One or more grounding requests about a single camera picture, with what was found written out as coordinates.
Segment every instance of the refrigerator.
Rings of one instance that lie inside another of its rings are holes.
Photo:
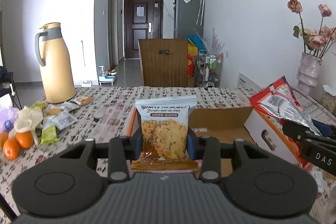
[[[203,24],[200,25],[201,15],[198,25],[196,25],[200,0],[191,0],[185,3],[184,0],[175,0],[174,5],[174,38],[186,38],[191,34],[198,34],[203,37]]]

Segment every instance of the brown chair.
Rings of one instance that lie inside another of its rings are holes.
[[[188,86],[187,39],[139,39],[145,86]]]

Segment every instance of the orange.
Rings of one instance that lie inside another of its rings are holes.
[[[2,132],[0,134],[0,148],[3,148],[3,144],[8,140],[8,132]]]
[[[17,143],[16,139],[8,139],[5,141],[2,151],[5,156],[10,160],[14,160],[19,156],[20,146]]]
[[[17,140],[19,145],[24,149],[28,149],[34,143],[33,135],[30,131],[22,132],[22,133],[17,132],[15,134],[15,139]]]

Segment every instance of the tablecloth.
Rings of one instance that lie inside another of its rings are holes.
[[[255,90],[226,88],[152,88],[147,86],[78,88],[77,95],[93,96],[94,102],[75,111],[74,115],[78,118],[78,122],[59,133],[59,142],[23,150],[19,158],[12,161],[0,153],[0,193],[18,214],[11,195],[11,184],[20,173],[86,138],[95,138],[97,143],[101,143],[108,142],[115,136],[125,135],[134,103],[138,99],[196,95],[197,108],[237,108],[250,106],[249,98],[254,94],[256,94]],[[312,118],[336,124],[336,119],[316,101],[305,98],[296,91],[294,94]],[[95,113],[102,113],[99,122],[93,119]],[[101,176],[106,176],[107,160],[98,161],[97,172]],[[0,212],[0,224],[2,223],[9,223],[9,220]]]

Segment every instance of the yellow thermos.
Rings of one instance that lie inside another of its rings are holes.
[[[43,88],[49,103],[61,103],[76,95],[70,55],[59,22],[49,23],[35,37],[35,52],[40,63]]]

